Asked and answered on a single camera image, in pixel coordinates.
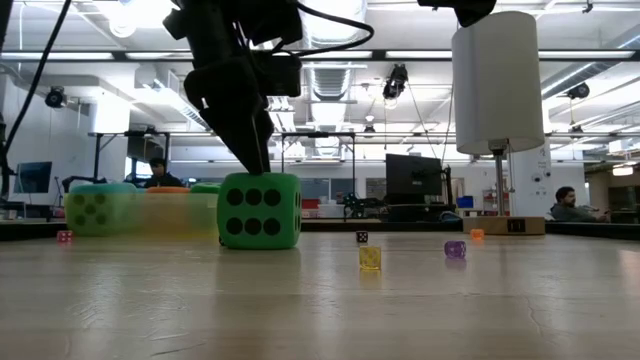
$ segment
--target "purple die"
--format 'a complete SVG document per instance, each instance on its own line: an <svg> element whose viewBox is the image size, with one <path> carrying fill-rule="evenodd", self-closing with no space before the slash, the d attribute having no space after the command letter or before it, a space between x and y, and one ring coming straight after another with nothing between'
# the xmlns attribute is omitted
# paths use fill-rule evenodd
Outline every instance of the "purple die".
<svg viewBox="0 0 640 360"><path fill-rule="evenodd" d="M464 259L467 253L467 245L464 241L447 241L444 244L444 253L449 259Z"/></svg>

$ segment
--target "person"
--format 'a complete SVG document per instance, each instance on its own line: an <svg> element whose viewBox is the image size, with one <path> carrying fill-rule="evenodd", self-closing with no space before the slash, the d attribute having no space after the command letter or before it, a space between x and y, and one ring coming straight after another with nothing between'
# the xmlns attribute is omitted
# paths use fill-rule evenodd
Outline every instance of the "person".
<svg viewBox="0 0 640 360"><path fill-rule="evenodd" d="M150 187L157 187L157 186L184 187L180 179L171 175L171 173L167 172L167 170L164 167L164 159L153 158L149 160L149 166L151 166L151 171L153 172L153 176L144 184L145 188L148 189Z"/></svg>
<svg viewBox="0 0 640 360"><path fill-rule="evenodd" d="M588 211L576 208L576 192L570 186L563 186L556 192L557 203L551 208L551 216L562 222L607 222L607 216L595 217Z"/></svg>

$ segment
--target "wooden table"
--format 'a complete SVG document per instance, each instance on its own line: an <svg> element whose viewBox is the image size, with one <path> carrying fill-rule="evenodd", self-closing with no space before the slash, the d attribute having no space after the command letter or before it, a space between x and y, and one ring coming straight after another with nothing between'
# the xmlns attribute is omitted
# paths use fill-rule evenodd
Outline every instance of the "wooden table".
<svg viewBox="0 0 640 360"><path fill-rule="evenodd" d="M638 359L640 242L350 233L0 243L0 359Z"/></svg>

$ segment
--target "green die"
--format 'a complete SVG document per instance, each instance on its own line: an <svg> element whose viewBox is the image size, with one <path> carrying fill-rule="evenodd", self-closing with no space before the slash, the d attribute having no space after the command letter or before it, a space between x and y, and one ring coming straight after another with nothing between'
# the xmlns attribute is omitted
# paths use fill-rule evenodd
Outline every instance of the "green die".
<svg viewBox="0 0 640 360"><path fill-rule="evenodd" d="M79 236L112 236L130 230L136 192L132 184L74 187L65 197L67 227Z"/></svg>
<svg viewBox="0 0 640 360"><path fill-rule="evenodd" d="M218 197L220 236L232 249L290 249L298 243L301 208L295 175L231 174Z"/></svg>

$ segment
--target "white lamp shade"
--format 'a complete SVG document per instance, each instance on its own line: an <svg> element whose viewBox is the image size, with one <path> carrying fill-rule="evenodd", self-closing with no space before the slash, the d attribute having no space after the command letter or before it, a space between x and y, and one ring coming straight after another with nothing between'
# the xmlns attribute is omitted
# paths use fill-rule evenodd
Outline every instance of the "white lamp shade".
<svg viewBox="0 0 640 360"><path fill-rule="evenodd" d="M508 139L512 152L544 144L536 20L490 15L458 30L452 48L458 152L491 154L492 140Z"/></svg>

